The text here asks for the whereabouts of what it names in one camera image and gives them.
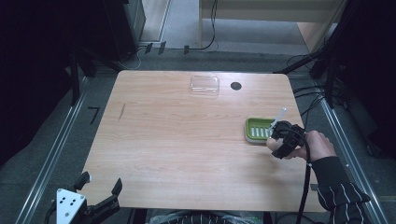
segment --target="human arm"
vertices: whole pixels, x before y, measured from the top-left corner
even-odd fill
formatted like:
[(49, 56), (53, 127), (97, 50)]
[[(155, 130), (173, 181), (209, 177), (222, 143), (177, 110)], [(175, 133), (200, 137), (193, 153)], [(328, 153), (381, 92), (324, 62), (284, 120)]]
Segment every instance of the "human arm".
[[(312, 131), (305, 134), (310, 148), (312, 168), (318, 179), (318, 199), (331, 212), (329, 223), (370, 223), (362, 204), (370, 198), (349, 181), (342, 163), (336, 156), (332, 143), (323, 133)], [(281, 141), (269, 139), (267, 146), (276, 150)], [(306, 148), (293, 150), (285, 159), (301, 157), (306, 160)]]

